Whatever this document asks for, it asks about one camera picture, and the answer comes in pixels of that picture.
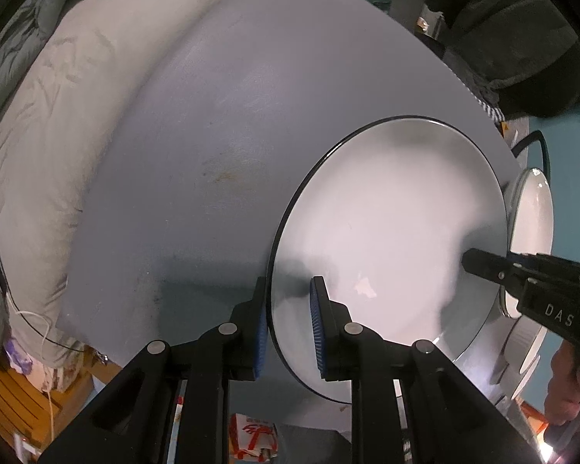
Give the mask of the right hand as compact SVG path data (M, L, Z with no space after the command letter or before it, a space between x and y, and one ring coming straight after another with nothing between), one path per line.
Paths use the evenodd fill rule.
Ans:
M553 355L551 371L544 412L550 424L561 426L580 412L580 364L575 365L574 347L568 341L563 340Z

